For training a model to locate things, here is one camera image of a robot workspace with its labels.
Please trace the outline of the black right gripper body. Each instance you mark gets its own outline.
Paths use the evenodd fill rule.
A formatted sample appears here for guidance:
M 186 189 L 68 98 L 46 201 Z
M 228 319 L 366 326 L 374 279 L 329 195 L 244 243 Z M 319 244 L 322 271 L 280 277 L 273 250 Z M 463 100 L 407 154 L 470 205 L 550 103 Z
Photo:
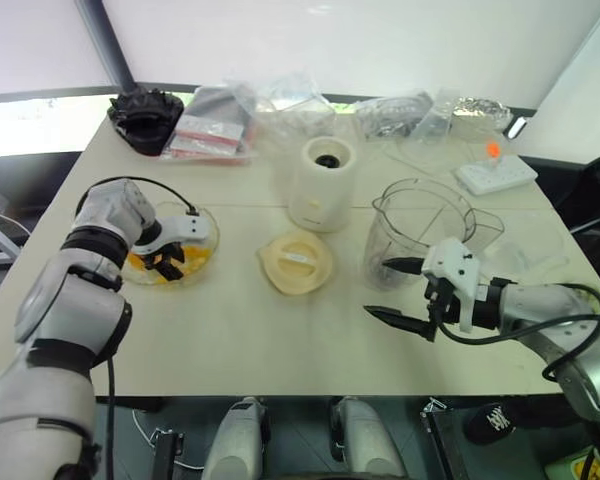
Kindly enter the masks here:
M 449 280 L 429 280 L 425 298 L 428 300 L 428 317 L 432 323 L 459 323 L 460 301 L 455 295 L 455 287 Z

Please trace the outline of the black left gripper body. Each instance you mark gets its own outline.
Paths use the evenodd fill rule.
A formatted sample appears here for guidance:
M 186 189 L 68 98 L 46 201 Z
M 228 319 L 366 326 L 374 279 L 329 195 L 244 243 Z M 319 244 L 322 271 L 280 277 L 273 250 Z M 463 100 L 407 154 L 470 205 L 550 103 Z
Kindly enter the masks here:
M 171 243 L 167 243 L 157 250 L 146 253 L 142 255 L 142 261 L 145 265 L 155 265 L 162 257 L 170 257 L 169 256 L 169 245 Z

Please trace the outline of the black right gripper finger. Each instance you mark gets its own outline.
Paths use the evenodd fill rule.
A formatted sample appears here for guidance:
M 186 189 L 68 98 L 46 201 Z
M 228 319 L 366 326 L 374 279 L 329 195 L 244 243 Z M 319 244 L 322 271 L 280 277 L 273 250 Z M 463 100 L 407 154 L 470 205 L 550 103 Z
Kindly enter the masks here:
M 378 305 L 364 305 L 364 310 L 384 324 L 402 331 L 416 334 L 433 342 L 437 327 L 430 320 L 420 320 L 404 315 L 400 310 Z
M 395 257 L 384 260 L 382 265 L 405 274 L 420 274 L 423 263 L 424 260 L 418 257 Z

